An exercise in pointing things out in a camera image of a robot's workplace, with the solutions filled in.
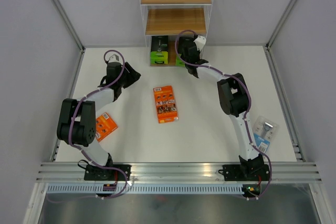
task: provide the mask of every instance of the table surface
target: table surface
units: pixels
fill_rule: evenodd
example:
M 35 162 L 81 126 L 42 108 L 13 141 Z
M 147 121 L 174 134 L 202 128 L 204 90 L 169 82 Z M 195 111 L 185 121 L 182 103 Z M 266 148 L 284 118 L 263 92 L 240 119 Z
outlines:
M 216 83 L 200 80 L 183 67 L 149 67 L 147 48 L 114 48 L 142 76 L 122 90 L 108 112 L 119 128 L 101 141 L 115 162 L 237 162 L 238 142 L 229 117 L 221 110 Z M 106 74 L 108 48 L 85 51 L 74 98 L 94 90 Z M 262 115 L 279 125 L 267 153 L 274 162 L 295 162 L 292 142 L 262 46 L 207 46 L 203 58 L 225 73 L 243 74 L 252 99 L 253 124 Z M 153 88 L 172 85 L 179 120 L 159 124 Z M 56 161 L 76 162 L 83 156 L 61 141 Z

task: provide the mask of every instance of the cable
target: cable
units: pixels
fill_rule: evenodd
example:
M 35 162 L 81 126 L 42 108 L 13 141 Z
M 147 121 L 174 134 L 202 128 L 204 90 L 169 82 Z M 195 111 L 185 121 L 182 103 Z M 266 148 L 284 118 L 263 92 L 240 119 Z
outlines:
M 272 180 L 272 164 L 271 164 L 271 160 L 270 160 L 270 158 L 268 157 L 268 155 L 267 155 L 266 153 L 260 151 L 260 150 L 254 145 L 254 143 L 253 143 L 253 141 L 252 141 L 252 138 L 251 138 L 251 133 L 250 133 L 250 130 L 249 130 L 249 128 L 248 128 L 248 123 L 247 123 L 247 118 L 246 118 L 246 115 L 247 115 L 247 113 L 249 112 L 249 110 L 250 110 L 250 108 L 251 108 L 251 96 L 250 96 L 250 93 L 248 92 L 248 89 L 247 89 L 247 87 L 243 84 L 243 82 L 242 82 L 241 80 L 239 80 L 237 77 L 232 76 L 231 74 L 224 74 L 223 72 L 221 72 L 220 70 L 218 70 L 218 69 L 216 69 L 216 68 L 214 68 L 214 67 L 212 67 L 212 66 L 209 67 L 209 66 L 202 66 L 202 65 L 197 65 L 197 64 L 191 64 L 191 63 L 189 63 L 189 62 L 183 60 L 183 59 L 181 58 L 181 55 L 179 55 L 179 53 L 177 52 L 177 42 L 178 42 L 180 36 L 181 36 L 182 34 L 184 34 L 185 32 L 191 32 L 191 33 L 193 33 L 194 35 L 197 35 L 197 33 L 196 33 L 195 31 L 193 31 L 193 30 L 184 30 L 184 31 L 182 31 L 182 32 L 180 32 L 180 33 L 178 34 L 178 36 L 177 36 L 177 38 L 176 38 L 176 40 L 175 40 L 175 52 L 176 52 L 176 55 L 178 55 L 179 59 L 180 59 L 183 63 L 185 63 L 185 64 L 187 64 L 187 65 L 189 65 L 189 66 L 192 66 L 192 67 L 197 67 L 197 68 L 210 68 L 210 69 L 216 71 L 217 73 L 221 74 L 222 76 L 233 78 L 234 80 L 236 80 L 236 81 L 237 81 L 237 82 L 244 88 L 244 90 L 245 90 L 245 92 L 246 92 L 247 99 L 248 99 L 248 107 L 247 107 L 247 110 L 246 110 L 245 113 L 244 113 L 244 122 L 245 122 L 245 127 L 246 127 L 246 131 L 247 131 L 248 139 L 249 139 L 250 145 L 251 145 L 251 146 L 252 146 L 258 153 L 260 153 L 262 156 L 264 156 L 264 157 L 267 159 L 267 162 L 269 163 L 269 180 L 268 180 L 268 183 L 267 183 L 266 188 L 264 189 L 264 191 L 263 191 L 262 193 L 260 193 L 260 195 L 258 196 L 258 197 L 260 198 L 260 197 L 261 197 L 261 196 L 268 190 L 268 187 L 269 187 L 269 185 L 270 185 L 270 183 L 271 183 L 271 180 Z
M 108 63 L 108 61 L 106 61 L 106 58 L 105 58 L 105 57 L 106 57 L 107 53 L 109 53 L 109 52 L 116 52 L 117 54 L 120 55 L 120 57 L 121 57 L 121 59 L 122 59 L 122 68 L 121 68 L 121 72 L 120 72 L 120 74 L 118 75 L 118 77 L 117 77 L 114 81 L 112 81 L 110 84 L 106 85 L 106 86 L 103 87 L 103 88 L 96 89 L 96 90 L 94 90 L 94 91 L 88 93 L 88 94 L 87 94 L 85 97 L 83 97 L 82 99 L 80 99 L 80 101 L 78 102 L 78 104 L 77 104 L 77 106 L 76 106 L 76 108 L 75 108 L 74 115 L 72 116 L 71 123 L 70 123 L 70 129 L 69 129 L 69 135 L 68 135 L 68 142 L 69 142 L 69 145 L 70 145 L 71 147 L 74 147 L 74 148 L 78 149 L 79 151 L 81 151 L 81 153 L 83 154 L 83 156 L 84 156 L 90 163 L 94 164 L 96 167 L 99 167 L 99 168 L 101 168 L 101 169 L 106 169 L 106 170 L 116 170 L 116 171 L 120 172 L 120 173 L 125 177 L 125 185 L 124 185 L 124 187 L 121 189 L 120 192 L 118 192 L 118 193 L 115 194 L 115 195 L 106 196 L 106 197 L 101 197 L 102 199 L 111 199 L 111 198 L 116 198 L 116 197 L 120 196 L 120 195 L 124 192 L 124 190 L 126 189 L 126 187 L 127 187 L 127 175 L 126 175 L 126 173 L 125 173 L 123 170 L 121 170 L 121 169 L 119 169 L 119 168 L 115 168 L 115 167 L 105 167 L 105 166 L 102 166 L 102 165 L 96 163 L 95 161 L 93 161 L 93 160 L 87 155 L 87 153 L 86 153 L 80 146 L 78 146 L 78 145 L 74 145 L 74 144 L 72 143 L 72 129 L 74 128 L 73 126 L 74 126 L 75 119 L 76 119 L 77 114 L 78 114 L 79 107 L 81 106 L 81 104 L 83 103 L 83 101 L 85 101 L 86 99 L 88 99 L 88 98 L 89 98 L 90 96 L 92 96 L 93 94 L 100 92 L 101 90 L 108 89 L 110 86 L 112 86 L 113 84 L 115 84 L 115 83 L 120 79 L 120 77 L 122 76 L 122 74 L 123 74 L 123 72 L 124 72 L 124 69 L 125 69 L 125 59 L 124 59 L 124 56 L 123 56 L 120 52 L 118 52 L 117 50 L 113 50 L 113 49 L 108 50 L 108 51 L 106 51 L 105 54 L 104 54 L 104 61 L 107 62 L 107 63 Z

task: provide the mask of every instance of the gray wall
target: gray wall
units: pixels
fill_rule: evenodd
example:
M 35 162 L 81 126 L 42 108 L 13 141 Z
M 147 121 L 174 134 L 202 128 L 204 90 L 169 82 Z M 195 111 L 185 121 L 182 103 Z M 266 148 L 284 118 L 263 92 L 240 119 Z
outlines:
M 139 0 L 60 0 L 86 47 L 144 45 Z M 215 0 L 209 44 L 265 44 L 289 0 Z
M 309 161 L 336 209 L 336 0 L 299 0 L 272 51 Z
M 21 223 L 79 56 L 50 0 L 0 0 L 0 216 Z

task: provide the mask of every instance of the purple cable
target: purple cable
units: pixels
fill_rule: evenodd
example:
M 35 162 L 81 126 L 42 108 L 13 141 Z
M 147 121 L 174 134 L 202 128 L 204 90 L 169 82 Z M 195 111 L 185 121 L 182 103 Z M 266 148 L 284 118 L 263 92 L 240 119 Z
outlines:
M 177 42 L 178 42 L 180 36 L 181 36 L 182 34 L 184 34 L 185 32 L 188 32 L 188 31 L 191 32 L 191 33 L 193 33 L 194 35 L 197 35 L 196 32 L 193 31 L 193 30 L 184 30 L 184 31 L 182 31 L 182 32 L 180 32 L 180 33 L 178 34 L 178 36 L 177 36 L 177 38 L 176 38 L 176 40 L 175 40 L 175 52 L 176 52 L 176 55 L 179 56 L 179 59 L 180 59 L 183 63 L 185 63 L 185 64 L 187 64 L 187 65 L 189 65 L 189 66 L 197 67 L 197 68 L 210 68 L 210 69 L 216 71 L 217 73 L 221 74 L 222 76 L 225 76 L 225 77 L 231 77 L 231 78 L 235 79 L 235 80 L 236 80 L 236 81 L 237 81 L 237 82 L 244 88 L 244 90 L 245 90 L 245 92 L 246 92 L 246 94 L 247 94 L 248 107 L 247 107 L 246 112 L 244 113 L 244 122 L 245 122 L 245 127 L 246 127 L 246 131 L 247 131 L 248 139 L 249 139 L 250 145 L 252 145 L 252 147 L 253 147 L 258 153 L 260 153 L 262 156 L 264 156 L 264 157 L 267 159 L 267 162 L 269 163 L 269 180 L 268 180 L 268 183 L 267 183 L 267 185 L 266 185 L 264 191 L 258 196 L 258 197 L 261 197 L 261 196 L 267 191 L 267 189 L 268 189 L 268 187 L 269 187 L 269 185 L 270 185 L 270 183 L 271 183 L 271 180 L 272 180 L 272 164 L 271 164 L 271 159 L 269 158 L 269 156 L 266 155 L 265 153 L 263 153 L 262 151 L 260 151 L 260 150 L 253 144 L 253 141 L 252 141 L 252 138 L 251 138 L 251 134 L 250 134 L 250 130 L 249 130 L 249 128 L 248 128 L 248 123 L 247 123 L 247 118 L 246 118 L 247 113 L 248 113 L 248 112 L 250 111 L 250 109 L 251 109 L 251 96 L 250 96 L 250 93 L 248 92 L 248 89 L 247 89 L 247 87 L 243 84 L 243 82 L 242 82 L 241 80 L 239 80 L 237 77 L 232 76 L 231 74 L 224 74 L 223 72 L 221 72 L 221 71 L 218 70 L 217 68 L 209 67 L 209 66 L 202 66 L 202 65 L 197 65 L 197 64 L 191 64 L 191 63 L 186 62 L 185 60 L 183 60 L 183 59 L 181 58 L 181 55 L 179 55 L 179 53 L 177 52 Z
M 110 84 L 106 85 L 105 87 L 103 87 L 103 88 L 101 88 L 101 89 L 94 90 L 94 91 L 88 93 L 88 94 L 87 94 L 85 97 L 83 97 L 82 99 L 80 99 L 80 101 L 78 102 L 78 104 L 77 104 L 77 106 L 76 106 L 74 115 L 72 116 L 71 123 L 70 123 L 70 129 L 69 129 L 69 135 L 68 135 L 69 145 L 72 146 L 72 147 L 74 147 L 74 148 L 76 148 L 76 149 L 78 149 L 78 150 L 80 150 L 80 151 L 82 152 L 83 156 L 84 156 L 89 162 L 93 163 L 95 166 L 97 166 L 97 167 L 99 167 L 99 168 L 101 168 L 101 169 L 106 169 L 106 170 L 116 170 L 116 171 L 120 172 L 120 173 L 125 177 L 125 185 L 124 185 L 124 187 L 121 189 L 121 191 L 118 192 L 118 193 L 115 194 L 115 195 L 111 195 L 111 196 L 108 196 L 108 197 L 104 197 L 104 198 L 106 198 L 106 199 L 116 198 L 116 197 L 120 196 L 120 195 L 123 193 L 123 191 L 124 191 L 124 190 L 126 189 L 126 187 L 127 187 L 127 175 L 126 175 L 126 173 L 125 173 L 123 170 L 119 169 L 119 168 L 115 168 L 115 167 L 105 167 L 105 166 L 99 165 L 98 163 L 96 163 L 95 161 L 93 161 L 93 160 L 86 154 L 86 152 L 85 152 L 80 146 L 74 145 L 74 144 L 72 143 L 72 138 L 71 138 L 71 136 L 72 136 L 72 129 L 74 128 L 73 126 L 74 126 L 74 123 L 75 123 L 76 116 L 77 116 L 77 114 L 78 114 L 79 107 L 80 107 L 80 105 L 83 103 L 83 101 L 86 100 L 87 98 L 89 98 L 90 96 L 92 96 L 93 94 L 100 92 L 101 90 L 108 89 L 110 86 L 112 86 L 113 84 L 115 84 L 115 83 L 120 79 L 120 77 L 122 76 L 122 73 L 124 72 L 124 69 L 125 69 L 125 59 L 124 59 L 123 55 L 122 55 L 120 52 L 116 51 L 116 50 L 113 50 L 113 49 L 108 50 L 108 51 L 106 51 L 105 54 L 104 54 L 104 61 L 105 61 L 105 62 L 106 62 L 106 60 L 105 60 L 105 56 L 106 56 L 106 54 L 109 53 L 109 52 L 116 52 L 116 53 L 118 53 L 118 54 L 120 55 L 120 57 L 121 57 L 121 59 L 122 59 L 122 68 L 121 68 L 121 72 L 120 72 L 120 74 L 118 75 L 118 77 L 117 77 L 114 81 L 112 81 Z

